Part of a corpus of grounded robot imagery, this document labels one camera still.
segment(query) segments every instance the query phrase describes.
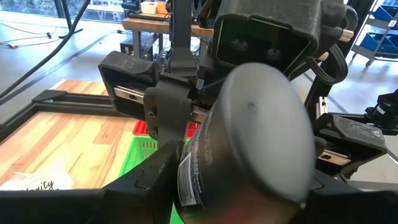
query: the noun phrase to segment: white label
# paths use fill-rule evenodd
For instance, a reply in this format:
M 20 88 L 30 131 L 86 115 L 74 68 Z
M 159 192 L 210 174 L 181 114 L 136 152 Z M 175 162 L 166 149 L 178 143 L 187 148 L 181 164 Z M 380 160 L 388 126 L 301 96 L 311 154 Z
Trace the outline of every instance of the white label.
M 191 180 L 191 152 L 178 166 L 178 196 L 180 197 L 181 206 L 196 205 L 197 200 L 193 194 Z
M 390 23 L 388 24 L 389 27 L 394 27 L 396 26 L 397 21 L 390 21 Z
M 376 109 L 378 110 L 378 112 L 380 112 L 380 114 L 386 113 L 383 109 L 380 108 L 380 106 L 378 106 Z

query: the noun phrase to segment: wooden table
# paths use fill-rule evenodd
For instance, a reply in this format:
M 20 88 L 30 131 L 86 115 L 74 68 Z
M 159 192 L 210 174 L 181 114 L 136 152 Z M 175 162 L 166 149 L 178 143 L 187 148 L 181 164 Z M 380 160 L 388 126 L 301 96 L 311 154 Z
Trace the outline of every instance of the wooden table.
M 53 89 L 106 95 L 103 83 L 66 80 Z M 0 143 L 0 185 L 13 172 L 34 173 L 58 162 L 74 189 L 96 189 L 118 178 L 136 120 L 38 112 Z
M 164 17 L 165 15 L 163 14 L 141 14 L 143 16 L 153 16 L 153 17 Z M 155 32 L 159 33 L 159 40 L 163 40 L 163 35 L 162 34 L 168 34 L 169 33 L 169 23 L 168 22 L 160 22 L 160 21 L 151 21 L 148 19 L 132 19 L 132 18 L 127 18 L 123 19 L 122 25 L 126 30 L 131 30 L 132 31 L 132 39 L 133 39 L 133 45 L 134 46 L 141 46 L 141 32 Z M 213 37 L 213 29 L 203 29 L 200 28 L 198 25 L 192 25 L 191 26 L 191 31 L 193 32 L 194 35 L 204 38 L 204 39 L 209 39 Z M 161 51 L 163 43 L 159 41 L 159 51 Z M 201 49 L 201 54 L 203 53 L 202 50 L 205 50 L 207 48 L 207 43 L 204 41 L 200 42 L 200 49 Z M 134 51 L 134 56 L 141 58 L 141 51 L 139 50 L 138 52 Z

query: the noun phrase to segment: black bracket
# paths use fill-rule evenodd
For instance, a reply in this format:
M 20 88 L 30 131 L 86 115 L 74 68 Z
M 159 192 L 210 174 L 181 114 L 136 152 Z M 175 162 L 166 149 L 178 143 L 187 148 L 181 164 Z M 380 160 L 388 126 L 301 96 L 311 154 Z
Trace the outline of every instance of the black bracket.
M 147 88 L 144 110 L 148 133 L 162 147 L 169 141 L 184 141 L 188 128 L 192 100 L 188 80 L 163 73 L 155 88 Z

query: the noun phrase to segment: screw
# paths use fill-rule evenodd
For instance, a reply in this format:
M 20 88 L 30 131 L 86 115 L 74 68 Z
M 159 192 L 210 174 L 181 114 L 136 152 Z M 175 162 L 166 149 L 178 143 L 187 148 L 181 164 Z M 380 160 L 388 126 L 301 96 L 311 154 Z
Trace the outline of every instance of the screw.
M 321 158 L 322 158 L 322 159 L 331 159 L 331 156 L 329 156 L 329 155 L 322 155 Z
M 148 112 L 148 116 L 150 116 L 151 118 L 154 118 L 155 114 L 154 114 L 154 112 L 150 111 L 150 112 Z
M 137 100 L 137 97 L 134 96 L 133 94 L 130 94 L 130 95 L 129 95 L 129 98 L 132 99 L 132 100 Z

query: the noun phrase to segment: table leg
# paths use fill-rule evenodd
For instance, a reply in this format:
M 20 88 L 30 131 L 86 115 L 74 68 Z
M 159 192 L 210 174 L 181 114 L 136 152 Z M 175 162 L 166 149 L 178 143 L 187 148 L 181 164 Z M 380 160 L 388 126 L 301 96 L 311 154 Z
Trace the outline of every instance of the table leg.
M 202 55 L 206 54 L 207 51 L 207 45 L 208 45 L 208 38 L 201 38 L 200 39 L 200 44 L 199 44 L 199 56 L 201 57 Z
M 159 34 L 158 42 L 159 42 L 159 56 L 160 56 L 160 53 L 162 53 L 163 50 L 163 34 Z
M 132 32 L 132 46 L 134 48 L 134 56 L 141 58 L 141 32 Z

